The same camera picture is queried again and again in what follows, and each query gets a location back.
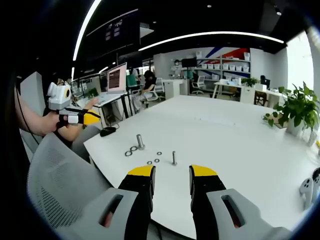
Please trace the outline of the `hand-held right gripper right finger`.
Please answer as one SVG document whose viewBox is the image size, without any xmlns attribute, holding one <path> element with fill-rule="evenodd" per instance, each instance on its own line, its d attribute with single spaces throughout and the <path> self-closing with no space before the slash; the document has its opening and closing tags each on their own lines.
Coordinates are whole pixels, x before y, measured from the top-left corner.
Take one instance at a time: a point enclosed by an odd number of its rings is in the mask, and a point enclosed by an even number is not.
<svg viewBox="0 0 320 240">
<path fill-rule="evenodd" d="M 198 240 L 288 240 L 292 233 L 273 227 L 260 209 L 218 174 L 204 166 L 189 166 L 190 209 Z"/>
</svg>

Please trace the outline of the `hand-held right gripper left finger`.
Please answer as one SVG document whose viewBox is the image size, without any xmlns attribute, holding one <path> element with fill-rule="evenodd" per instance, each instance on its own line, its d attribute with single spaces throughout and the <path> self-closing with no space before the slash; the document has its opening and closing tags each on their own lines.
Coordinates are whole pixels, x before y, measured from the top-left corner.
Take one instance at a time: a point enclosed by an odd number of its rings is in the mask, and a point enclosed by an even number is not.
<svg viewBox="0 0 320 240">
<path fill-rule="evenodd" d="M 145 240 L 153 211 L 156 167 L 130 170 L 89 204 L 75 223 L 56 230 L 61 240 Z"/>
</svg>

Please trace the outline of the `person's left hand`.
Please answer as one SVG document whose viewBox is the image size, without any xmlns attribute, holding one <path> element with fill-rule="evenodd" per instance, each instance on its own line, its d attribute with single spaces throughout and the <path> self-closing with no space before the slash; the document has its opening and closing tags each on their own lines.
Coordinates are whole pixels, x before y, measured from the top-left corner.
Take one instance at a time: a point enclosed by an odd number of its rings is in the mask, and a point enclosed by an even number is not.
<svg viewBox="0 0 320 240">
<path fill-rule="evenodd" d="M 41 133 L 45 136 L 51 132 L 67 130 L 66 126 L 63 126 L 60 122 L 60 115 L 55 111 L 50 111 L 41 118 Z"/>
</svg>

